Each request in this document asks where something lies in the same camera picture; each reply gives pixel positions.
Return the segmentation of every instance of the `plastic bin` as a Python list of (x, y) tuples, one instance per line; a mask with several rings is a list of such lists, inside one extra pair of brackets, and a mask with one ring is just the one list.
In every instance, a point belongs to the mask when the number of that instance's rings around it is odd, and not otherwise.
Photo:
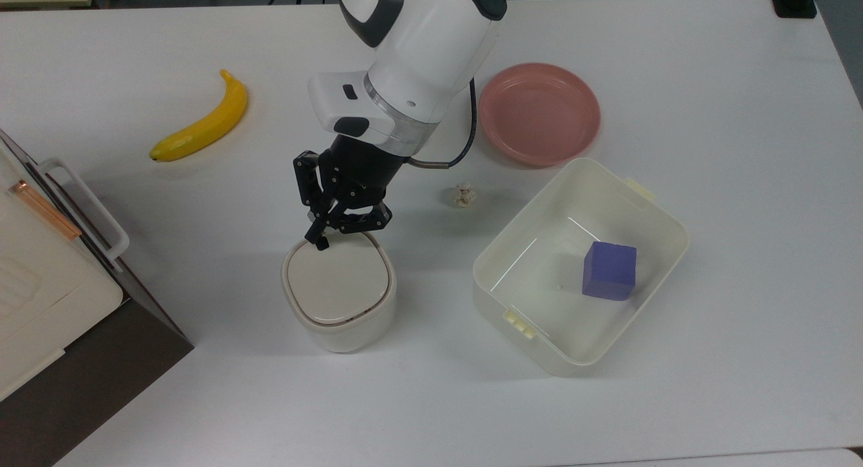
[[(585, 255), (595, 241), (638, 249), (626, 301), (582, 294)], [(576, 159), (477, 258), (474, 304), (549, 374), (574, 375), (635, 320), (689, 243), (684, 225), (638, 185), (595, 160)]]

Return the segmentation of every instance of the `pink plate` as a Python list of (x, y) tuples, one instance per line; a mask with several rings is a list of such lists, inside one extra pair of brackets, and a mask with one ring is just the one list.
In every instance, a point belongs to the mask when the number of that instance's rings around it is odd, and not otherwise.
[(480, 121), (494, 145), (531, 166), (553, 166), (586, 150), (599, 130), (591, 89), (564, 68), (527, 63), (491, 78)]

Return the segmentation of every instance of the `white plastic container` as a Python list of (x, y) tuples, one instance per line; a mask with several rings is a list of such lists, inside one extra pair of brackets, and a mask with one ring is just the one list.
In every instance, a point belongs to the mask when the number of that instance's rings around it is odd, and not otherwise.
[[(595, 160), (571, 161), (477, 258), (477, 310), (549, 374), (571, 376), (592, 365), (690, 243), (684, 225), (651, 198)], [(635, 289), (626, 301), (582, 294), (594, 241), (638, 250)]]
[(395, 273), (367, 233), (327, 236), (318, 251), (300, 242), (285, 257), (282, 286), (294, 315), (315, 341), (351, 352), (383, 335), (395, 314)]

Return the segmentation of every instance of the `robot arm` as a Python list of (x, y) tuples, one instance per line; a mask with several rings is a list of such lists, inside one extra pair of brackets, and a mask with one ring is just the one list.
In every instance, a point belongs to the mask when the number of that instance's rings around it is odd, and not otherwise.
[[(338, 133), (320, 156), (307, 151), (294, 160), (300, 196), (314, 221), (305, 237), (320, 249), (327, 227), (357, 232), (386, 226), (386, 185), (477, 73), (506, 12), (505, 0), (339, 3), (348, 25), (375, 47), (376, 59), (367, 71), (319, 73), (309, 82), (318, 120)], [(345, 215), (367, 206), (372, 212)]]

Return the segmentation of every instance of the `container lid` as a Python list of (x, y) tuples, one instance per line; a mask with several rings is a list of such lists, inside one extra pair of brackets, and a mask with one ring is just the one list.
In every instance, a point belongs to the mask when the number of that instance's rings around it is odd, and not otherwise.
[(336, 325), (365, 313), (386, 295), (390, 271), (377, 243), (361, 233), (327, 236), (330, 248), (306, 243), (287, 265), (287, 286), (306, 317)]

